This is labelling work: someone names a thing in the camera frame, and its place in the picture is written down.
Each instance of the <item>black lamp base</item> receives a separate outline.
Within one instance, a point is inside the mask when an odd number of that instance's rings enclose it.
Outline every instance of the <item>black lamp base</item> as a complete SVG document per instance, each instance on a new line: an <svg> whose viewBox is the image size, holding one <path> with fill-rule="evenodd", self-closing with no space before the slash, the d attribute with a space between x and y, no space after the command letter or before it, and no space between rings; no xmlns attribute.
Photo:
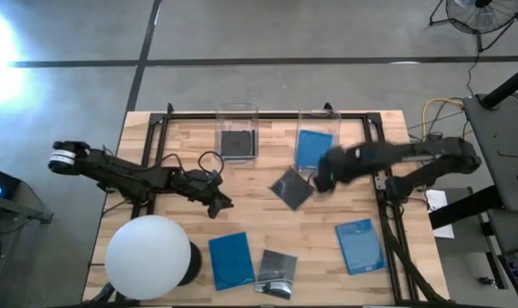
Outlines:
<svg viewBox="0 0 518 308"><path fill-rule="evenodd" d="M188 266L187 273L182 277L181 282L179 282L179 286L187 285L196 279L201 270L201 264L201 252L193 242L190 242L190 265Z"/></svg>

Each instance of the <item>electric fan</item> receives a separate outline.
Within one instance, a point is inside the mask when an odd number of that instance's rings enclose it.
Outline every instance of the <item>electric fan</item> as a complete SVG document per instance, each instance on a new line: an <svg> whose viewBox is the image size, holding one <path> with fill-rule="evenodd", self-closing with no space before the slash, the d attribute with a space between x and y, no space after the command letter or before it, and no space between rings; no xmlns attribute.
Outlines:
<svg viewBox="0 0 518 308"><path fill-rule="evenodd" d="M478 52L491 48L518 20L518 0L446 0L447 19L433 21L432 18L443 1L439 1L430 15L430 26L450 22L458 30L474 34L477 38ZM503 27L498 36L484 48L481 34L491 33Z"/></svg>

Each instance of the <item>yellow cable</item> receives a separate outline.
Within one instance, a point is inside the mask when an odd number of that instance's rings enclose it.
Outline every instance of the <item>yellow cable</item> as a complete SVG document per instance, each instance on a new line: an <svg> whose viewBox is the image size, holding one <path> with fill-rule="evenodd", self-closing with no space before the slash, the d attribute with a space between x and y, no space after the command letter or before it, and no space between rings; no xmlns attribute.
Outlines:
<svg viewBox="0 0 518 308"><path fill-rule="evenodd" d="M454 99L448 99L448 98L432 98L424 105L424 108L422 109L422 140L424 141L424 138L426 137L426 111L428 110L428 106L430 106L431 103L441 101L441 102L447 102L449 104L453 104L456 106L459 106L461 108L464 108L464 104L460 101L454 100Z"/></svg>

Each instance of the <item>white paper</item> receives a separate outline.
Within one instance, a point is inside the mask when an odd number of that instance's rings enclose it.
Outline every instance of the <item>white paper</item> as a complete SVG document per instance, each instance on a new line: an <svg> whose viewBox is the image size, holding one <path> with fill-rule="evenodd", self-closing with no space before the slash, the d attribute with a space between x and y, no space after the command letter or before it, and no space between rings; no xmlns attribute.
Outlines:
<svg viewBox="0 0 518 308"><path fill-rule="evenodd" d="M433 190L433 189L427 190L426 199L428 200L428 204L430 205L430 210L428 211L428 213L441 209L442 207L447 205L447 197L445 196L444 191ZM451 226L451 225L447 225L447 226L433 230L433 235L435 237L445 238L445 239L454 239L455 238L455 234L453 233L453 226Z"/></svg>

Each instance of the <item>fan grille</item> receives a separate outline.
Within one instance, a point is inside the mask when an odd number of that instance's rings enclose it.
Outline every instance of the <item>fan grille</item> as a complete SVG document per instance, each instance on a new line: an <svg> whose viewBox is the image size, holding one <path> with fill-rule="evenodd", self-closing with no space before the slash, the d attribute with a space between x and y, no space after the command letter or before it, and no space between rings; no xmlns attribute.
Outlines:
<svg viewBox="0 0 518 308"><path fill-rule="evenodd" d="M447 0L450 23L464 33L491 33L518 15L518 0Z"/></svg>

